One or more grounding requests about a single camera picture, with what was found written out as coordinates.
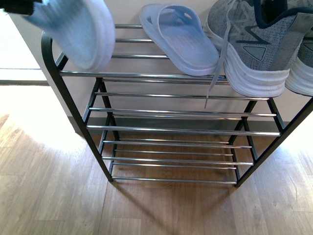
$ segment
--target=light blue slipper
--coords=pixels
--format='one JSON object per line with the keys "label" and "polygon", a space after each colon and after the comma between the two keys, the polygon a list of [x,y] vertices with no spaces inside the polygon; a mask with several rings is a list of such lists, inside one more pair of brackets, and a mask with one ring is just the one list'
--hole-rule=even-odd
{"label": "light blue slipper", "polygon": [[43,0],[24,17],[44,30],[78,67],[102,71],[111,59],[115,28],[103,0]]}
{"label": "light blue slipper", "polygon": [[192,9],[149,4],[141,9],[139,18],[144,31],[182,72],[192,76],[215,72],[219,54]]}

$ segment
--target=shoe rack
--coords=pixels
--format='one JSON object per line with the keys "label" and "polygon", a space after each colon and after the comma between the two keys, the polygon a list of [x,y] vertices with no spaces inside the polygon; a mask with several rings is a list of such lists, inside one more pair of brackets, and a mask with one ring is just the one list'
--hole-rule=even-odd
{"label": "shoe rack", "polygon": [[[117,29],[142,30],[140,25],[116,25]],[[116,39],[116,43],[142,44],[153,43],[150,39]],[[153,98],[173,98],[181,100],[203,99],[204,95],[199,94],[163,94],[162,91],[156,91],[155,94],[145,92],[140,89],[136,93],[111,91],[107,89],[107,83],[119,84],[123,87],[125,82],[136,84],[174,84],[179,86],[188,86],[190,84],[206,86],[210,84],[213,76],[192,77],[185,74],[159,74],[159,73],[119,73],[119,72],[101,72],[91,73],[82,71],[65,71],[64,67],[67,58],[64,54],[54,60],[52,54],[52,39],[45,33],[42,36],[42,54],[45,65],[55,82],[60,94],[62,95],[68,109],[70,110],[82,135],[90,146],[96,160],[101,166],[107,179],[113,180],[143,180],[143,181],[174,181],[190,183],[214,183],[231,184],[239,187],[266,158],[288,137],[290,133],[311,113],[313,110],[313,98],[301,109],[294,119],[285,126],[273,98],[254,98],[244,96],[210,96],[209,99],[219,100],[220,102],[247,103],[242,112],[209,112],[209,111],[177,111],[175,109],[149,110],[142,109],[140,104],[136,109],[119,109],[111,105],[111,99],[119,97],[122,99],[132,99],[140,97],[141,99]],[[156,54],[114,54],[113,57],[119,59],[168,59],[166,55]],[[64,77],[92,77],[96,78],[93,89],[90,93],[86,110],[81,115],[77,106],[68,91],[64,82]],[[227,78],[220,76],[217,85],[228,86]],[[104,108],[96,107],[95,100],[102,100]],[[254,113],[253,108],[259,102],[265,102],[268,105],[270,113]],[[93,112],[103,114],[103,123],[101,125],[91,125],[89,118]],[[125,122],[118,125],[119,118],[160,118],[166,126],[140,126],[140,122]],[[277,126],[277,132],[251,131],[250,118],[272,118]],[[236,121],[237,125],[233,130],[221,129],[192,129],[186,125],[181,127],[169,126],[176,123],[175,120],[189,121],[199,120],[210,122],[219,120],[223,123]],[[102,137],[99,143],[95,143],[91,133],[100,131]],[[261,153],[257,150],[253,138],[272,137],[272,143]],[[236,144],[236,139],[245,138],[247,144]],[[103,151],[106,147],[110,153]],[[248,151],[249,157],[244,160],[240,158],[241,151]],[[169,174],[164,174],[164,178],[154,178],[153,176],[136,175],[137,169],[146,167],[146,172],[151,168],[157,170],[169,170]],[[193,169],[197,169],[198,174],[192,175]],[[203,179],[199,177],[199,171],[216,171],[217,175],[223,174],[227,177],[218,177],[217,179]],[[181,178],[179,171],[191,172],[190,177]]]}

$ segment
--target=metal bar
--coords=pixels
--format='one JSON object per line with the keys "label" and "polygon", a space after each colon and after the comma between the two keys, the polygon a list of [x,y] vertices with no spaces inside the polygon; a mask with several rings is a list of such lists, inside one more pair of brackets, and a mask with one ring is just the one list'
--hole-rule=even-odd
{"label": "metal bar", "polygon": [[232,154],[223,154],[223,153],[192,153],[192,152],[168,152],[168,151],[139,151],[139,150],[121,150],[121,149],[117,149],[116,152],[124,152],[124,153],[152,153],[152,154],[181,154],[181,155],[201,155],[201,156],[233,156]]}
{"label": "metal bar", "polygon": [[182,119],[182,120],[241,120],[236,117],[191,117],[191,116],[170,116],[170,115],[132,115],[132,114],[114,114],[119,118],[152,118],[152,119]]}
{"label": "metal bar", "polygon": [[159,140],[159,139],[134,139],[134,138],[120,138],[120,140],[121,141],[153,141],[153,142],[228,144],[228,142],[225,142],[225,141],[185,141],[185,140]]}
{"label": "metal bar", "polygon": [[116,24],[115,28],[142,29],[142,26],[138,24]]}
{"label": "metal bar", "polygon": [[170,147],[201,147],[201,148],[251,148],[251,146],[235,146],[235,145],[208,145],[208,144],[177,144],[177,143],[151,143],[151,142],[138,142],[138,141],[103,141],[110,144],[123,144],[123,145],[150,145],[150,146],[170,146]]}
{"label": "metal bar", "polygon": [[[244,122],[245,131],[250,131],[248,121],[246,119],[244,119],[243,122]],[[246,138],[248,140],[249,146],[251,146],[250,151],[251,151],[253,162],[255,162],[258,159],[258,154],[257,154],[256,149],[255,149],[253,138],[252,138],[252,136],[247,136]]]}
{"label": "metal bar", "polygon": [[55,65],[57,66],[58,70],[62,70],[64,69],[65,65],[67,64],[68,58],[66,57],[66,55],[61,52],[61,54],[59,55],[59,57],[57,58]]}
{"label": "metal bar", "polygon": [[166,111],[166,110],[140,110],[140,109],[108,109],[108,108],[90,108],[96,112],[112,112],[112,113],[152,113],[152,114],[178,114],[178,115],[207,115],[219,117],[275,117],[276,114],[259,114],[259,113],[225,113],[225,112],[206,112],[206,111]]}
{"label": "metal bar", "polygon": [[112,177],[109,174],[109,171],[104,164],[101,155],[98,152],[98,149],[96,145],[93,142],[93,139],[87,130],[85,123],[80,116],[80,113],[67,89],[66,84],[64,83],[63,78],[60,76],[58,68],[53,60],[53,54],[52,54],[52,39],[46,35],[45,32],[43,32],[42,40],[41,40],[41,46],[42,46],[42,55],[44,59],[45,66],[47,70],[49,71],[57,89],[59,90],[65,104],[67,105],[70,113],[72,114],[75,122],[77,123],[77,126],[79,127],[81,133],[85,137],[92,153],[94,154],[96,160],[98,161],[101,169],[103,170],[104,174],[106,175],[108,181],[112,181]]}
{"label": "metal bar", "polygon": [[[236,152],[235,152],[235,149],[231,149],[230,152],[232,153],[232,159],[233,159],[233,162],[237,162],[237,156],[236,156]],[[236,174],[236,178],[237,180],[240,179],[240,172],[239,172],[239,168],[237,165],[235,165],[235,174]]]}
{"label": "metal bar", "polygon": [[113,163],[115,160],[115,150],[117,149],[117,145],[115,144],[113,146],[113,151],[112,151],[112,160],[110,162],[110,166],[109,166],[109,173],[112,175],[112,171],[113,171]]}
{"label": "metal bar", "polygon": [[134,178],[112,176],[115,180],[143,180],[143,181],[165,181],[165,182],[181,182],[181,183],[207,183],[207,184],[226,184],[235,185],[234,181],[212,181],[212,180],[178,180],[178,179],[150,179],[150,178]]}
{"label": "metal bar", "polygon": [[[248,105],[247,105],[247,107],[245,108],[245,113],[251,113],[252,112],[252,110],[253,110],[253,108],[254,108],[254,106],[256,105],[256,103],[257,103],[257,101],[256,100],[251,100],[251,101],[249,101],[249,103],[248,103]],[[239,121],[238,123],[237,123],[237,126],[235,127],[235,131],[240,131],[242,128],[243,128],[243,126],[244,126],[244,123],[243,123],[243,119],[244,119],[245,117],[242,117],[242,120],[241,121]],[[232,135],[230,138],[229,138],[229,144],[234,144],[234,141],[236,140],[236,138],[237,138],[237,135],[235,134],[235,135]]]}
{"label": "metal bar", "polygon": [[[102,93],[106,93],[107,92],[106,85],[105,85],[105,83],[103,81],[100,83],[99,90]],[[102,100],[103,100],[104,106],[106,108],[108,108],[108,109],[112,108],[111,103],[110,103],[110,99],[109,99],[108,96],[103,95],[102,96]],[[111,125],[112,126],[116,126],[116,122],[115,122],[115,118],[113,117],[113,113],[112,112],[107,112],[107,113],[108,113],[108,116],[109,115],[111,116]],[[116,131],[116,130],[113,131],[113,134],[114,134],[115,140],[116,141],[119,140],[119,133],[118,133],[118,131]]]}
{"label": "metal bar", "polygon": [[301,109],[301,111],[292,119],[282,132],[281,137],[277,137],[269,147],[255,161],[253,167],[250,167],[245,174],[237,181],[236,187],[239,187],[247,178],[274,152],[276,148],[301,124],[301,122],[313,111],[313,98]]}
{"label": "metal bar", "polygon": [[[162,74],[162,73],[125,73],[125,72],[87,72],[87,71],[60,71],[60,74],[62,76],[68,76],[68,77],[110,77],[110,78],[163,78],[163,79],[190,79],[190,80],[202,80],[207,81],[208,79],[213,79],[213,75],[206,75],[206,76],[200,76],[200,77],[194,77],[186,74]],[[219,80],[226,81],[226,77],[224,75],[220,75]]]}
{"label": "metal bar", "polygon": [[[103,80],[108,81],[108,82],[125,82],[125,83],[164,83],[164,84],[193,84],[193,85],[209,85],[211,84],[211,79],[209,80],[198,80],[198,79],[193,79],[193,80],[144,80],[142,78],[139,79],[129,79],[129,78],[115,78],[115,79],[109,79],[109,78],[103,78]],[[219,80],[217,82],[217,85],[229,85],[227,80]]]}
{"label": "metal bar", "polygon": [[86,109],[85,109],[85,112],[84,112],[84,115],[83,115],[83,121],[84,121],[85,124],[88,123],[88,120],[89,120],[89,117],[90,117],[90,114],[91,114],[91,110],[89,108],[94,105],[94,102],[95,102],[96,97],[97,97],[95,95],[95,93],[99,90],[101,82],[102,82],[102,79],[101,78],[100,79],[97,78],[96,82],[94,83],[92,92],[90,94],[89,102],[88,102],[88,104],[86,106]]}
{"label": "metal bar", "polygon": [[87,125],[88,129],[109,130],[109,131],[142,131],[142,132],[162,132],[162,133],[186,133],[203,135],[238,135],[238,136],[280,136],[276,132],[257,132],[257,131],[220,131],[220,130],[188,130],[188,129],[165,129],[149,127],[128,127],[128,126],[93,126]]}
{"label": "metal bar", "polygon": [[[106,119],[106,125],[109,125],[110,122],[111,122],[111,118],[112,116],[111,115],[108,115],[107,116],[107,119]],[[102,151],[104,149],[104,142],[106,139],[107,139],[107,136],[108,136],[108,131],[107,130],[104,130],[102,132],[102,136],[101,136],[101,140],[100,140],[100,143],[99,143],[99,147],[98,147],[98,151],[99,151],[99,154],[102,155]]]}
{"label": "metal bar", "polygon": [[116,43],[154,43],[151,39],[145,38],[117,38]]}
{"label": "metal bar", "polygon": [[223,161],[201,161],[201,160],[176,160],[176,159],[147,159],[147,158],[120,158],[120,157],[102,157],[103,160],[116,161],[135,161],[135,162],[162,162],[162,163],[198,163],[215,165],[253,165],[253,163],[244,162],[223,162]]}
{"label": "metal bar", "polygon": [[[128,97],[154,97],[154,98],[189,98],[189,99],[206,99],[205,95],[188,95],[188,94],[133,94],[133,93],[102,93],[97,92],[96,95],[107,96],[128,96]],[[249,97],[229,97],[229,96],[209,96],[209,99],[232,99],[232,100],[254,100]]]}
{"label": "metal bar", "polygon": [[270,111],[272,112],[272,114],[276,114],[276,116],[274,117],[274,120],[275,120],[275,123],[277,125],[279,132],[282,132],[286,128],[286,126],[284,124],[282,117],[280,116],[280,113],[278,112],[278,108],[273,98],[270,98],[268,100],[268,107]]}
{"label": "metal bar", "polygon": [[235,167],[217,167],[217,166],[202,166],[202,165],[165,165],[165,164],[133,164],[133,163],[113,163],[113,165],[131,165],[131,166],[155,166],[155,167],[177,167],[177,168],[201,168],[201,169],[219,169],[219,170],[234,170]]}
{"label": "metal bar", "polygon": [[113,54],[112,59],[166,59],[169,60],[167,55],[158,54]]}

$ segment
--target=black metal frame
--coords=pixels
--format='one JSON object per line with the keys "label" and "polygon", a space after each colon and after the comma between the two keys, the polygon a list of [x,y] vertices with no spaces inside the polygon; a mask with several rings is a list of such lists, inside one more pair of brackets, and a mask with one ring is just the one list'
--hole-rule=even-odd
{"label": "black metal frame", "polygon": [[[131,25],[129,26],[129,28],[140,28],[140,27],[135,27],[135,25]],[[85,137],[88,145],[90,146],[96,160],[98,161],[99,165],[101,166],[103,172],[105,173],[108,181],[112,182],[113,179],[130,179],[130,180],[154,180],[154,181],[175,181],[175,182],[200,182],[200,183],[217,183],[216,181],[194,181],[194,180],[180,180],[180,179],[144,179],[144,178],[128,178],[128,177],[119,177],[119,176],[115,176],[112,177],[112,169],[114,165],[118,165],[119,163],[114,163],[114,160],[121,160],[122,158],[116,158],[115,157],[115,153],[117,151],[117,142],[121,141],[120,136],[119,136],[119,130],[124,130],[123,128],[118,128],[115,122],[115,118],[112,112],[112,107],[110,104],[110,99],[109,99],[109,94],[107,92],[106,89],[106,85],[105,85],[105,81],[103,79],[103,77],[101,77],[102,74],[95,74],[94,77],[96,77],[96,82],[95,85],[92,89],[92,93],[88,102],[88,105],[86,107],[86,111],[83,115],[83,117],[81,117],[75,102],[73,101],[66,84],[64,83],[64,80],[61,76],[61,71],[64,68],[66,62],[67,62],[67,58],[64,54],[61,54],[59,56],[59,58],[57,59],[56,62],[54,62],[53,59],[53,55],[52,55],[52,40],[50,37],[48,37],[45,33],[43,33],[42,36],[42,54],[43,54],[43,58],[44,58],[44,62],[45,62],[45,66],[47,67],[53,81],[55,82],[55,85],[57,86],[57,89],[59,90],[63,100],[65,101],[68,109],[70,110],[75,122],[77,123],[81,133],[83,134],[83,136]],[[91,135],[90,132],[88,130],[88,128],[90,128],[90,126],[88,126],[88,119],[90,117],[91,111],[92,111],[92,107],[94,105],[96,96],[98,91],[100,91],[100,93],[102,94],[102,99],[103,99],[103,103],[104,106],[107,110],[103,110],[104,112],[107,113],[107,119],[106,119],[106,123],[105,126],[101,126],[100,129],[103,130],[102,132],[102,139],[101,142],[99,144],[99,147],[97,148]],[[247,99],[250,100],[244,113],[245,114],[250,114],[253,110],[253,108],[255,107],[256,103],[258,102],[258,99]],[[234,184],[236,187],[239,187],[261,164],[262,162],[264,162],[266,160],[267,157],[269,157],[271,155],[271,153],[293,132],[293,130],[313,111],[313,98],[310,99],[310,101],[302,108],[302,110],[294,117],[294,119],[285,127],[282,118],[278,112],[278,109],[275,105],[275,102],[273,100],[273,98],[269,98],[267,99],[267,103],[268,106],[270,108],[270,111],[272,114],[275,114],[274,116],[274,120],[275,123],[277,125],[277,128],[280,132],[280,136],[276,137],[276,139],[269,145],[269,147],[258,157],[257,156],[257,152],[256,152],[256,148],[255,148],[255,144],[253,142],[252,136],[255,134],[257,135],[257,133],[251,132],[250,131],[250,127],[247,121],[248,116],[243,116],[240,118],[240,120],[237,123],[237,126],[235,127],[233,132],[225,132],[222,134],[229,134],[230,133],[230,138],[228,141],[228,145],[232,154],[232,160],[233,160],[233,167],[231,169],[234,169],[235,171],[235,175],[236,175],[236,182],[224,182],[224,183],[230,183],[230,184]],[[102,151],[104,149],[104,144],[106,142],[106,137],[108,134],[108,131],[112,130],[113,134],[114,134],[114,139],[115,141],[112,141],[112,143],[114,143],[113,146],[113,152],[112,152],[112,157],[102,157]],[[129,129],[129,130],[143,130],[143,129],[138,129],[138,128],[133,128],[133,129]],[[184,133],[183,130],[180,129],[173,129],[170,130],[170,132],[182,132]],[[195,130],[195,133],[205,133],[205,131],[199,131],[199,130]],[[236,152],[235,152],[235,147],[233,147],[234,142],[236,140],[236,138],[239,135],[245,135],[248,141],[248,146],[250,148],[250,152],[251,152],[251,156],[252,156],[252,160],[253,160],[253,164],[250,164],[251,166],[249,167],[249,169],[241,176],[240,175],[240,171],[238,166],[241,164],[237,161],[237,157],[236,157]],[[104,160],[110,160],[110,166],[109,168],[106,167],[106,165],[104,164]]]}

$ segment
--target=sneaker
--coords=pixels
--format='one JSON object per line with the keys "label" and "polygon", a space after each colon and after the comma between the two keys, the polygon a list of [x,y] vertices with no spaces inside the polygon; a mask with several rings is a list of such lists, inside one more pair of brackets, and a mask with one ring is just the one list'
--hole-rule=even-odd
{"label": "sneaker", "polygon": [[[299,6],[313,8],[313,4],[309,1],[288,1],[289,8]],[[313,29],[303,38],[285,86],[295,93],[313,96]]]}
{"label": "sneaker", "polygon": [[236,92],[275,97],[284,91],[303,36],[312,27],[313,10],[288,10],[287,0],[262,4],[260,0],[219,0],[204,30],[221,52],[225,74]]}

